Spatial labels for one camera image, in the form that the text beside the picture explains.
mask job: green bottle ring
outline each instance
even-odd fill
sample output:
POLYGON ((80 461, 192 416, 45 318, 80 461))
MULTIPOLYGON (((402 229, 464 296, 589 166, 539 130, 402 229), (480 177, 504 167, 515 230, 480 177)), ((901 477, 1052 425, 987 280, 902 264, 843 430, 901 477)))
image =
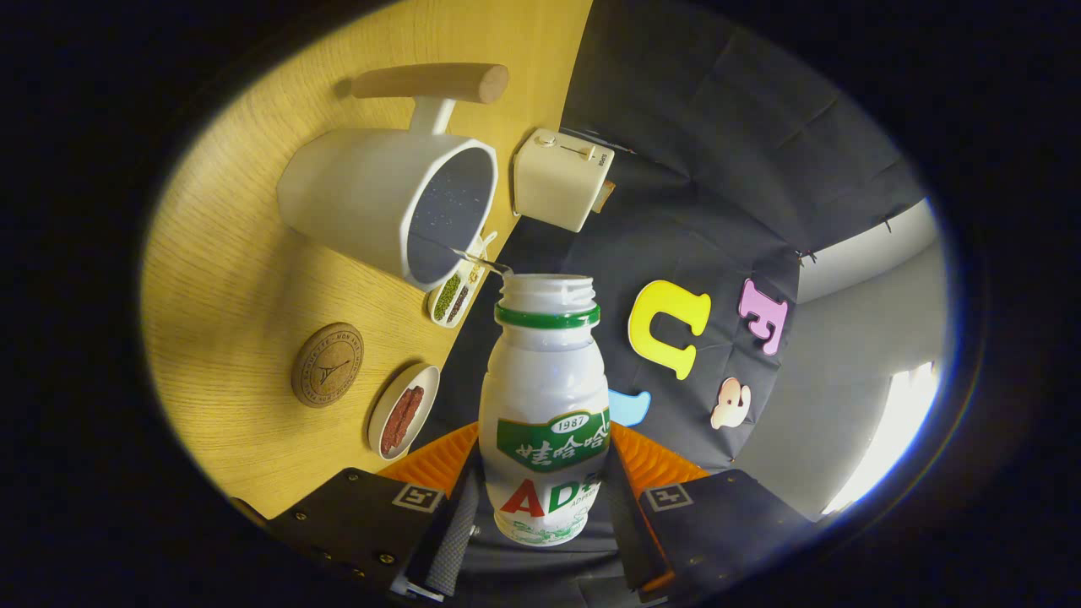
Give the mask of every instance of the green bottle ring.
POLYGON ((574 329, 589 327, 601 320, 600 305, 584 313, 564 313, 552 315, 547 313, 522 313, 495 305, 495 320, 532 329, 574 329))

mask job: window light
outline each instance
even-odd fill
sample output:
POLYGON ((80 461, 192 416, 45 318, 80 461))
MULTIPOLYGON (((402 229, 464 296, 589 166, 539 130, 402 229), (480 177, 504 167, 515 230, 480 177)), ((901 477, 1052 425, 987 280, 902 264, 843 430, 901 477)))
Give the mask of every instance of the window light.
POLYGON ((926 362, 912 371, 893 374, 885 409, 870 445, 852 476, 823 510, 823 515, 858 501, 900 460, 916 438, 938 389, 938 379, 932 372, 933 364, 926 362))

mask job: plastic bottle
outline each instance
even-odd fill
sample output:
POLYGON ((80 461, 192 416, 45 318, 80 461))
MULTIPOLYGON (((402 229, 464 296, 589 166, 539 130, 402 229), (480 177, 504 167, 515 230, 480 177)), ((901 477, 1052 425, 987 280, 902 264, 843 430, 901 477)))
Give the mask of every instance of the plastic bottle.
POLYGON ((506 275, 488 361, 479 432, 495 524, 532 546, 566 542, 586 525, 609 447, 608 379, 590 334, 593 279, 506 275))

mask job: cork coaster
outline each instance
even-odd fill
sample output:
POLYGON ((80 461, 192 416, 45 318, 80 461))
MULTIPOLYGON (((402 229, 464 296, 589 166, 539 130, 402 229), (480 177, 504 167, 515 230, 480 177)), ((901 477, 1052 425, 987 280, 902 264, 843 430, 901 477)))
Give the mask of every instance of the cork coaster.
POLYGON ((349 323, 331 323, 304 343, 293 362, 293 394, 302 404, 324 408, 352 386, 364 358, 364 341, 349 323))

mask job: mug handle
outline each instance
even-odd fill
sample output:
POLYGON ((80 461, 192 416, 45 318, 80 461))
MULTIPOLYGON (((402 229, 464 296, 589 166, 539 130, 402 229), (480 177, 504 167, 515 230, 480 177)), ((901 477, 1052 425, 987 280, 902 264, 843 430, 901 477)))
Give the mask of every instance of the mug handle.
POLYGON ((353 97, 414 97, 410 131, 446 131, 454 102, 491 104, 507 89, 510 72, 501 64, 418 64, 366 71, 352 80, 353 97))

